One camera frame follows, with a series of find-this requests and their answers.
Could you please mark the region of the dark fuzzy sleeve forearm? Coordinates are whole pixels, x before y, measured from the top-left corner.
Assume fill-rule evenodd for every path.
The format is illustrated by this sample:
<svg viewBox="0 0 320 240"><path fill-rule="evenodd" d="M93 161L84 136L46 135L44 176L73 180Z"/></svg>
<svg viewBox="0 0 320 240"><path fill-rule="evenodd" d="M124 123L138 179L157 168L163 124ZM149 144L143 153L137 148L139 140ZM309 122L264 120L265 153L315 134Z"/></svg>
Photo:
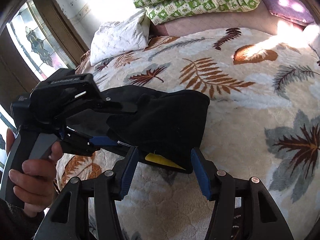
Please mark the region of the dark fuzzy sleeve forearm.
<svg viewBox="0 0 320 240"><path fill-rule="evenodd" d="M1 239L33 239L42 220L44 212L35 217L27 216L22 209L1 199Z"/></svg>

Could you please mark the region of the person's left hand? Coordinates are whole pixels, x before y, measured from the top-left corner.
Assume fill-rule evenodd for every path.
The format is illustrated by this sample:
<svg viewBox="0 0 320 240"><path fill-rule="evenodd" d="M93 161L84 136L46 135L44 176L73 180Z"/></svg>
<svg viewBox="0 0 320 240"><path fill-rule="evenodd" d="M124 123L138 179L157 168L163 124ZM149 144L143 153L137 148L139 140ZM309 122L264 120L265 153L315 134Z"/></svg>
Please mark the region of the person's left hand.
<svg viewBox="0 0 320 240"><path fill-rule="evenodd" d="M56 190L56 163L63 156L60 143L52 145L48 159L31 159L22 164L23 172L9 171L9 178L14 183L14 194L24 202L23 212L28 217L36 217L54 201Z"/></svg>

